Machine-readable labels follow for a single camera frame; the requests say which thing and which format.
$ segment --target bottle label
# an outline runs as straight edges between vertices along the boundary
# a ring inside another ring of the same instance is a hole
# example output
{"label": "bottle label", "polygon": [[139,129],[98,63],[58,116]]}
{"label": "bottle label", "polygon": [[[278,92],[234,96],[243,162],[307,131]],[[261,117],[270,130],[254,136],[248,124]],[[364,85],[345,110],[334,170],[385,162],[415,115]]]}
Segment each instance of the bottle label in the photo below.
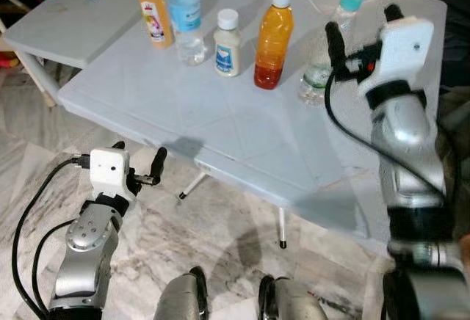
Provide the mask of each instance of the bottle label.
{"label": "bottle label", "polygon": [[156,5],[152,2],[144,1],[140,6],[142,7],[142,13],[152,41],[157,43],[165,41],[165,32],[163,31],[163,25],[156,10]]}
{"label": "bottle label", "polygon": [[179,32],[191,32],[200,27],[200,2],[191,6],[170,5],[173,28]]}
{"label": "bottle label", "polygon": [[224,73],[230,73],[231,70],[234,69],[231,49],[217,45],[215,66],[218,70]]}

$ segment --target clear water bottle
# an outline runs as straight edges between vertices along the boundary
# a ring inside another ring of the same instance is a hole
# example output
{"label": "clear water bottle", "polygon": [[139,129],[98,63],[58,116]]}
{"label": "clear water bottle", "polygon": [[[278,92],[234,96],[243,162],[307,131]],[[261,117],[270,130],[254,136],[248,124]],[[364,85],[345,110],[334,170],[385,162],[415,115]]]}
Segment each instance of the clear water bottle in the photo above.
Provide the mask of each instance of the clear water bottle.
{"label": "clear water bottle", "polygon": [[[362,0],[340,0],[338,8],[336,8],[330,19],[339,26],[346,48],[346,55],[352,51],[355,15],[361,4]],[[328,55],[328,39],[324,29],[319,31],[311,47],[312,54],[300,80],[298,95],[303,102],[318,106],[324,103],[325,86],[332,70],[331,60]]]}
{"label": "clear water bottle", "polygon": [[168,0],[175,32],[178,58],[187,65],[204,60],[204,40],[200,30],[200,0]]}

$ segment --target orange liquid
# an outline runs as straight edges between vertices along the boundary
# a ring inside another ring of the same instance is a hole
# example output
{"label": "orange liquid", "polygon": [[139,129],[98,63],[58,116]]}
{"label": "orange liquid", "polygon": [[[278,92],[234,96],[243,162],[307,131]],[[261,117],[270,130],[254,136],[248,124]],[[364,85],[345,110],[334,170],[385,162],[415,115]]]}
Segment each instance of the orange liquid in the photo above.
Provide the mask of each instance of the orange liquid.
{"label": "orange liquid", "polygon": [[157,48],[166,48],[172,43],[170,19],[168,18],[167,8],[164,0],[139,0],[140,3],[150,2],[155,4],[158,18],[152,15],[144,14],[145,23],[147,24],[152,43]]}
{"label": "orange liquid", "polygon": [[291,7],[271,6],[259,28],[254,81],[257,87],[272,90],[281,78],[289,38],[294,28]]}

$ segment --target white plastic bottle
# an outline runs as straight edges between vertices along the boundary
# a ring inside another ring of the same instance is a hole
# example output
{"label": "white plastic bottle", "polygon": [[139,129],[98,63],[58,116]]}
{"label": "white plastic bottle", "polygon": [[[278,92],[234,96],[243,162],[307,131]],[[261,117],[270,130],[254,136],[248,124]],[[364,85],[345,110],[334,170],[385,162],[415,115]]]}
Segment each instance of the white plastic bottle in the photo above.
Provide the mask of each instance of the white plastic bottle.
{"label": "white plastic bottle", "polygon": [[242,36],[238,30],[238,12],[224,9],[217,14],[215,40],[215,71],[220,76],[232,77],[240,72],[240,45]]}
{"label": "white plastic bottle", "polygon": [[[362,0],[341,0],[331,17],[335,21],[343,37],[345,54],[352,51],[355,15],[361,7]],[[300,99],[311,105],[323,105],[325,86],[331,73],[331,60],[328,55],[328,40],[324,28],[321,28],[311,45],[311,56],[307,62],[305,73],[300,80],[298,95]]]}
{"label": "white plastic bottle", "polygon": [[187,65],[202,63],[205,48],[200,30],[200,0],[168,0],[168,5],[178,58]]}

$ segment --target red liquid bottle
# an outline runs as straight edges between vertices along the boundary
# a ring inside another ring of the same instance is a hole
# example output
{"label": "red liquid bottle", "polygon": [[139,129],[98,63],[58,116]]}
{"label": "red liquid bottle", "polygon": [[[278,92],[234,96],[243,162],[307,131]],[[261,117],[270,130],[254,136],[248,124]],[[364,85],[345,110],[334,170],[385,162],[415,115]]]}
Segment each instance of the red liquid bottle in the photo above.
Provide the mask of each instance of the red liquid bottle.
{"label": "red liquid bottle", "polygon": [[272,90],[278,85],[293,28],[290,0],[272,0],[259,28],[254,76],[257,87]]}

